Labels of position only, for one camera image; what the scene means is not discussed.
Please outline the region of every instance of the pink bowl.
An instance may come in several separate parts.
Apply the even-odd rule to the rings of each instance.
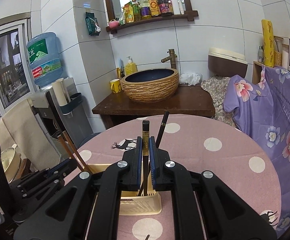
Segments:
[[[119,21],[111,21],[111,22],[108,22],[109,24],[109,28],[115,28],[119,25]]]

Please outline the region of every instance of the purple floral cloth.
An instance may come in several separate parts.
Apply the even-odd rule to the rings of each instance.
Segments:
[[[281,217],[276,232],[281,236],[290,226],[290,72],[264,67],[259,84],[236,75],[231,78],[224,110],[234,112],[234,121],[266,152],[278,174]]]

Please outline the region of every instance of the metal bolt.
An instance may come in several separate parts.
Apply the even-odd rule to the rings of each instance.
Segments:
[[[83,171],[79,174],[81,179],[87,179],[89,177],[89,173],[87,171]]]
[[[120,168],[124,168],[128,165],[128,163],[126,161],[119,161],[117,163],[117,166],[120,167]]]
[[[205,172],[203,172],[203,176],[205,178],[207,178],[207,179],[210,179],[210,178],[213,177],[213,172],[211,172],[211,171],[205,171]]]
[[[172,168],[175,166],[175,162],[173,161],[167,161],[165,162],[165,166],[168,167],[168,168]]]

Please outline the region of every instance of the faucet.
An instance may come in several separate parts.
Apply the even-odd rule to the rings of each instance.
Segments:
[[[165,63],[167,61],[171,61],[171,68],[173,69],[176,69],[176,61],[175,61],[175,58],[177,58],[177,55],[175,54],[175,50],[174,49],[169,49],[168,52],[169,53],[169,56],[166,57],[166,58],[163,58],[161,60],[162,63]]]

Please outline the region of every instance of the yellow plastic wrap roll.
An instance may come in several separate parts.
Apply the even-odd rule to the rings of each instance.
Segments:
[[[274,36],[272,22],[262,20],[264,39],[264,65],[274,67]]]

